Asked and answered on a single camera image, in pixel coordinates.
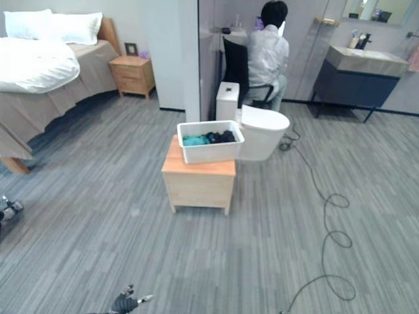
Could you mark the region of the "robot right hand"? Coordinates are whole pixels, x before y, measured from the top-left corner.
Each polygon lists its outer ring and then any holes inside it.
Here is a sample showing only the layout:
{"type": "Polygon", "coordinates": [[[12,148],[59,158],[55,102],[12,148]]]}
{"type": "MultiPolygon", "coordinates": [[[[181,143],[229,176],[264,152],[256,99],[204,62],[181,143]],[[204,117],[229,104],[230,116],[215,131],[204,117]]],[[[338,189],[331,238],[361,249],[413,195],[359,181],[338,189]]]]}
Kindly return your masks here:
{"type": "Polygon", "coordinates": [[[133,284],[127,285],[121,293],[113,301],[110,313],[130,313],[136,309],[140,304],[149,302],[154,298],[153,294],[148,294],[142,298],[133,298],[132,294],[134,293],[133,284]]]}

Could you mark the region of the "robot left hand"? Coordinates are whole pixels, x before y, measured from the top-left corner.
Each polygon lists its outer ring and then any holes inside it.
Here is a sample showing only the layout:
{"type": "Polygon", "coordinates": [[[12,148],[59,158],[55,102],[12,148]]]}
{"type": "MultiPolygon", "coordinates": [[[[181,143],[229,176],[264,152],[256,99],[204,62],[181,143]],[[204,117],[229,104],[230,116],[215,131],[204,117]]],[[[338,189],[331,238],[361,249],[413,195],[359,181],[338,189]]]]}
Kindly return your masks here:
{"type": "Polygon", "coordinates": [[[24,208],[19,201],[10,201],[6,196],[2,196],[2,200],[6,207],[1,209],[1,222],[13,219],[24,208]]]}

